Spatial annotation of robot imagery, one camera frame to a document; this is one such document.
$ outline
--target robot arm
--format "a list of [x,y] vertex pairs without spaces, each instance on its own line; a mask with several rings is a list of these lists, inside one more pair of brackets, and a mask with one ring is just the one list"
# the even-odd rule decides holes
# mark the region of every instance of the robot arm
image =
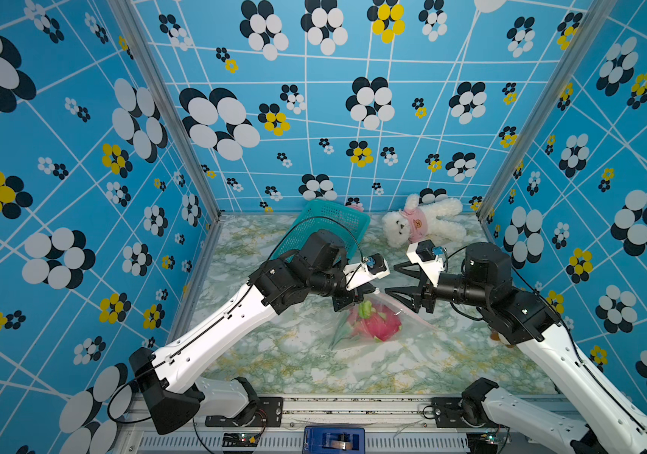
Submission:
[[245,378],[218,381],[200,375],[247,333],[273,320],[309,293],[331,296],[334,310],[361,302],[389,275],[387,262],[374,254],[349,264],[344,242],[327,230],[310,235],[301,250],[266,260],[236,294],[195,328],[155,351],[140,348],[129,364],[160,434],[184,425],[201,412],[242,424],[257,409],[257,395]]
[[[446,272],[444,254],[429,240],[410,245],[410,263],[394,268],[419,277],[419,286],[387,288],[386,293],[415,312],[425,307],[431,313],[438,299],[475,306],[492,329],[545,371],[587,425],[519,402],[486,378],[462,394],[465,421],[477,425],[490,419],[555,452],[647,453],[647,416],[590,361],[582,360],[587,356],[538,295],[512,286],[506,253],[491,243],[471,244],[465,250],[462,274]],[[407,269],[413,265],[419,266],[419,272]]]

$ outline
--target white robot arm segment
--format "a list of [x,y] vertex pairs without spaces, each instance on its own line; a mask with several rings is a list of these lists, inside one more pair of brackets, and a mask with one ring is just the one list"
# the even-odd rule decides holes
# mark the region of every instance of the white robot arm segment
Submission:
[[587,426],[517,402],[495,382],[480,378],[462,393],[463,415],[470,424],[491,421],[513,427],[555,452],[647,453],[647,416],[601,373],[573,342],[560,317],[541,297],[512,286],[510,257],[491,243],[467,246],[463,274],[444,272],[431,241],[409,246],[410,264],[418,264],[418,287],[388,288],[412,310],[436,299],[476,306],[492,329],[518,345],[581,413]]

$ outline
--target pink shirt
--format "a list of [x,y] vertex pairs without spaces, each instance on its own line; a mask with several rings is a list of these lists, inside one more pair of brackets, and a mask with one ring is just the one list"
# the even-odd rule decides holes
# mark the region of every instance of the pink shirt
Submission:
[[418,243],[425,239],[425,235],[427,234],[427,218],[425,217],[425,213],[419,208],[405,208],[400,213],[409,221],[409,229],[411,232],[409,234],[409,242]]

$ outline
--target blue box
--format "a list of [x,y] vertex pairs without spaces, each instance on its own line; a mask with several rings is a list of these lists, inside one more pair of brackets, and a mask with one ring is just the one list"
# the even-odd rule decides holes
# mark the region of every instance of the blue box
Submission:
[[[342,442],[347,449],[338,448]],[[303,433],[303,454],[364,454],[364,429],[341,427],[306,427]]]

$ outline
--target marble tabletop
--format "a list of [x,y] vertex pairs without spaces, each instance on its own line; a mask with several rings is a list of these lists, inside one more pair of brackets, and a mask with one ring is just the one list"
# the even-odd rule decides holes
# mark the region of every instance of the marble tabletop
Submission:
[[[248,274],[268,257],[295,218],[222,218],[222,233],[191,326],[233,295]],[[465,244],[486,241],[474,215],[460,215],[455,220],[467,229],[464,241],[435,237],[435,244],[456,250]],[[384,240],[381,216],[372,216],[361,247],[365,255],[381,253],[390,266],[406,261],[405,246],[393,249]],[[458,253],[451,261],[459,264],[463,254]],[[384,289],[413,286],[416,281],[392,272],[375,285]],[[476,314],[472,308],[465,310]],[[452,394],[462,392],[479,377],[497,381],[514,394],[555,393],[546,374],[518,349],[492,340],[484,322],[468,320],[446,304],[437,304],[434,314],[424,310],[419,314],[433,325],[433,330],[405,323],[391,340],[331,350],[331,339],[342,315],[334,312],[330,298],[310,295],[245,336],[204,376],[223,380],[243,376],[261,394]]]

